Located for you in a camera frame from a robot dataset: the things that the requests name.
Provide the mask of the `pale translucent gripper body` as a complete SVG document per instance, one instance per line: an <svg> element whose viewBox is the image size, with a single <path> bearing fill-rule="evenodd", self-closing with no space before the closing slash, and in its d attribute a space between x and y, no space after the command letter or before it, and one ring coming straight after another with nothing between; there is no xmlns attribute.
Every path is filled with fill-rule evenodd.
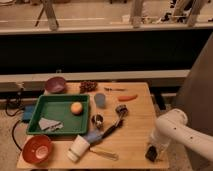
<svg viewBox="0 0 213 171"><path fill-rule="evenodd" d="M148 148L150 146L155 146L157 150L156 159L162 159L169 144L170 144L170 141L168 139L162 140L162 139L151 138L148 143Z"/></svg>

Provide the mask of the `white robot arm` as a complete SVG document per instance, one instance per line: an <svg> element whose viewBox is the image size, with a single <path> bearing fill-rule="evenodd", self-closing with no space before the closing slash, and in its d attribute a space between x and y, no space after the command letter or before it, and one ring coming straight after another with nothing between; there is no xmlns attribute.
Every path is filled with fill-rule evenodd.
<svg viewBox="0 0 213 171"><path fill-rule="evenodd" d="M151 162L159 161L174 140L213 161L213 136L189 128L187 122L187 115L177 108L159 116L149 136L145 157Z"/></svg>

